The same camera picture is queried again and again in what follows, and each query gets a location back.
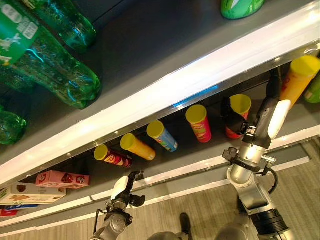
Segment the cookie box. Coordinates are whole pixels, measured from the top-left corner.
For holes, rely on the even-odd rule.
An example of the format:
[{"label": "cookie box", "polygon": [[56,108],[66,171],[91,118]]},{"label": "cookie box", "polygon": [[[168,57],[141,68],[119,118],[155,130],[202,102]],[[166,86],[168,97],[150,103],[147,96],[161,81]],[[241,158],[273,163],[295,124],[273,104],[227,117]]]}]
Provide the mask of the cookie box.
[{"label": "cookie box", "polygon": [[38,187],[80,189],[89,186],[89,176],[61,171],[47,171],[36,177]]},{"label": "cookie box", "polygon": [[0,205],[52,204],[65,195],[64,188],[18,182],[0,191]]},{"label": "cookie box", "polygon": [[12,217],[17,215],[17,210],[4,210],[4,209],[0,209],[0,218],[3,217]]}]

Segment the blue pringles can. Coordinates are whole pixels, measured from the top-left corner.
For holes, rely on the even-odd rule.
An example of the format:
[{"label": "blue pringles can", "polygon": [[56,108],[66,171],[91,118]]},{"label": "blue pringles can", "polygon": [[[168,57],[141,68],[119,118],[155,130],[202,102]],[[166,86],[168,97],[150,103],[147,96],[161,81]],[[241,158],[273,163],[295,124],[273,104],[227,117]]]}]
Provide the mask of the blue pringles can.
[{"label": "blue pringles can", "polygon": [[159,144],[162,145],[162,147],[164,147],[169,152],[174,152],[175,150],[177,150],[177,141],[167,131],[162,122],[151,122],[146,129],[146,133],[149,135],[149,137],[156,140]]}]

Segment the store shelf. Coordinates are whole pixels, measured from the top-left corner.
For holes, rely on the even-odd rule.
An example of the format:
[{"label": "store shelf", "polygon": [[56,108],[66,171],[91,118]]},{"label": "store shelf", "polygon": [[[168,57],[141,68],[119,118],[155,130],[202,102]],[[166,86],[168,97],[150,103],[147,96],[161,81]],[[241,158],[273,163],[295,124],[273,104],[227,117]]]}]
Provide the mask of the store shelf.
[{"label": "store shelf", "polygon": [[[273,167],[275,171],[281,171],[287,168],[299,166],[309,162],[309,157],[300,145],[295,145],[270,154],[271,157],[277,158],[278,161]],[[211,170],[203,171],[198,174],[183,176],[178,179],[166,181],[154,185],[152,187],[144,188],[136,191],[134,194],[139,196],[146,195],[146,205],[159,203],[168,199],[177,198],[187,194],[200,192],[208,189],[217,188],[229,184],[226,180],[226,171],[228,166],[221,166]],[[100,200],[95,203],[81,206],[81,208],[72,208],[64,212],[51,214],[27,222],[18,223],[15,225],[3,226],[0,223],[0,237],[10,235],[14,231],[28,229],[44,229],[53,226],[58,226],[66,223],[76,222],[83,219],[93,218],[96,209],[103,209],[105,200]]]},{"label": "store shelf", "polygon": [[[252,99],[252,107],[249,115],[249,119],[251,120],[256,115],[265,97],[266,83],[263,83],[264,79],[268,79],[268,75],[264,74],[260,79],[254,78],[250,80],[250,82],[256,82],[258,86],[243,92]],[[230,96],[237,94],[242,92],[242,88],[243,86],[237,85],[222,92],[221,95]],[[131,171],[144,171],[145,179],[134,184],[134,189],[138,190],[150,185],[162,183],[163,181],[172,181],[183,176],[195,175],[207,171],[208,168],[216,169],[227,166],[228,163],[221,157],[223,151],[231,146],[239,147],[241,140],[230,140],[225,136],[224,124],[219,116],[220,99],[221,96],[217,94],[200,102],[205,105],[208,110],[213,135],[210,142],[206,144],[197,142],[191,128],[185,120],[186,110],[178,111],[161,119],[179,143],[179,148],[176,152],[167,152],[146,135],[146,127],[140,128],[136,130],[134,134],[156,150],[157,156],[153,161],[150,162],[133,156],[134,165],[132,168],[126,169],[94,160],[92,151],[69,159],[51,169],[62,172],[89,174],[91,176],[90,187],[70,190],[66,197],[54,204],[39,206],[36,211],[34,209],[26,209],[19,212],[17,217],[4,219],[3,221],[0,220],[0,227],[91,204],[92,200],[89,196],[96,201],[101,201],[111,195],[112,188],[116,181],[120,177],[128,175]],[[306,103],[303,99],[300,99],[289,112],[278,138],[272,141],[270,154],[273,154],[272,151],[278,150],[279,148],[287,147],[293,143],[318,136],[319,134],[319,105]],[[109,142],[108,146],[119,150],[119,141],[120,138],[117,138]],[[294,156],[299,158],[304,157],[297,154],[294,154]],[[292,159],[282,155],[278,164],[291,160]],[[220,170],[217,178],[225,179],[225,173],[224,170]],[[25,179],[25,181],[34,183],[35,177],[29,177]]]},{"label": "store shelf", "polygon": [[81,57],[101,77],[96,102],[74,110],[41,88],[32,96],[24,138],[1,146],[0,188],[106,142],[105,136],[116,138],[126,126],[141,127],[147,117],[203,90],[234,86],[242,78],[232,77],[247,70],[281,62],[318,41],[318,11],[319,1],[266,1],[257,14],[229,21],[219,1],[135,3]]}]

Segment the wooden floor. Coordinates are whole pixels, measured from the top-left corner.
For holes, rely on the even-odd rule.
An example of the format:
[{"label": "wooden floor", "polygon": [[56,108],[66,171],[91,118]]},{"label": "wooden floor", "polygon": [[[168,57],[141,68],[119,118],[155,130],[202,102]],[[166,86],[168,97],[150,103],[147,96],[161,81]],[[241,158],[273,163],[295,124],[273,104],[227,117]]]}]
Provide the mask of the wooden floor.
[{"label": "wooden floor", "polygon": [[[320,158],[319,146],[304,144],[312,156],[309,163],[278,172],[279,185],[272,194],[286,224],[296,240],[320,240]],[[268,189],[273,177],[260,178]],[[153,205],[130,209],[134,217],[118,240],[146,240],[157,232],[180,232],[179,215],[189,214],[194,240],[214,240],[217,232],[231,222],[235,215],[237,193],[226,186],[170,199]],[[83,220],[40,231],[0,238],[0,240],[88,240],[92,236],[94,219]],[[257,240],[257,232],[250,228],[250,240]]]}]

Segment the yellow pringles can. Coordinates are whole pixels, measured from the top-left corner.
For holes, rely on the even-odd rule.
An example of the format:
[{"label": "yellow pringles can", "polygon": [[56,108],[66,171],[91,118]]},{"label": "yellow pringles can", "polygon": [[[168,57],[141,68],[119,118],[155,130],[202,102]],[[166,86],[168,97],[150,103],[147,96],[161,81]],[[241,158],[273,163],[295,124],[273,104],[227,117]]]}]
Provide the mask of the yellow pringles can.
[{"label": "yellow pringles can", "polygon": [[128,133],[121,138],[120,146],[122,149],[132,152],[148,161],[156,157],[155,150],[140,141],[132,133]]},{"label": "yellow pringles can", "polygon": [[312,55],[291,62],[290,70],[282,84],[280,100],[290,100],[291,108],[320,70],[320,60]]}]

